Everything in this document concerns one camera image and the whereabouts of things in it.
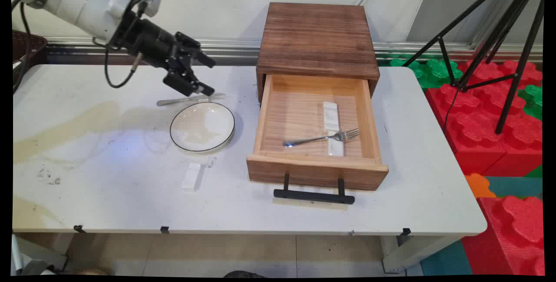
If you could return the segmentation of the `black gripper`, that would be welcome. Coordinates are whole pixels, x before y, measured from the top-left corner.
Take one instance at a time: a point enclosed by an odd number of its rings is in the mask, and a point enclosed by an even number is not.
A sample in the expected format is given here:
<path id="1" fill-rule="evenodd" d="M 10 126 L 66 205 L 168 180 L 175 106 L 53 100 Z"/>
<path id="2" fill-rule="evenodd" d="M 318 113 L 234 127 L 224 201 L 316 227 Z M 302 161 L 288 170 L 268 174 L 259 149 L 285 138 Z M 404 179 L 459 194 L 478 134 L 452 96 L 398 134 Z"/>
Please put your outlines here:
<path id="1" fill-rule="evenodd" d="M 171 63 L 169 57 L 175 43 L 180 54 L 190 56 L 192 60 L 209 68 L 216 65 L 216 61 L 202 51 L 200 42 L 180 31 L 171 34 L 147 19 L 137 18 L 136 13 L 131 10 L 124 13 L 110 40 L 110 48 L 124 48 L 131 56 L 142 53 L 145 63 L 167 70 L 163 83 L 184 96 L 191 96 L 193 93 L 212 96 L 215 89 L 195 76 L 191 63 Z"/>

